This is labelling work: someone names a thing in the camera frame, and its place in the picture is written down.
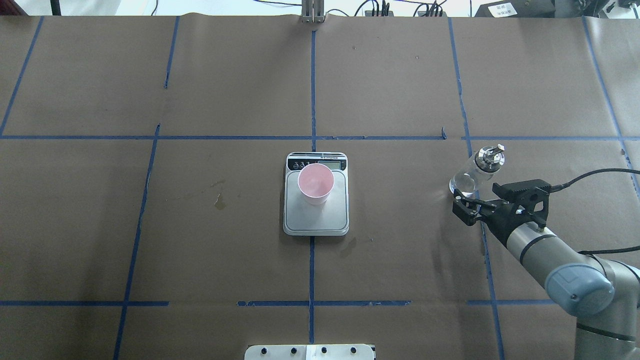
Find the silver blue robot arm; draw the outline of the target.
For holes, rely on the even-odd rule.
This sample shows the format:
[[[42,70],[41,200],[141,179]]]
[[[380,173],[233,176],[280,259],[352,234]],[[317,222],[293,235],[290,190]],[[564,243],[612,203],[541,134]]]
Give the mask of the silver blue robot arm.
[[[579,253],[547,227],[549,193],[541,187],[500,191],[494,200],[453,192],[453,213],[489,232],[576,319],[576,360],[639,358],[639,270],[616,260]]]

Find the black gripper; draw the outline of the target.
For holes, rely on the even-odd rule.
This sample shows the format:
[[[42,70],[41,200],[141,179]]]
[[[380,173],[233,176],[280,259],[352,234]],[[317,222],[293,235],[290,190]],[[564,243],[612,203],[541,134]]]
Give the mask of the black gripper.
[[[500,198],[483,200],[468,197],[460,189],[454,189],[453,196],[453,214],[469,227],[478,221],[487,224],[490,233],[503,246],[516,228],[533,221],[530,212],[521,203],[506,202]]]

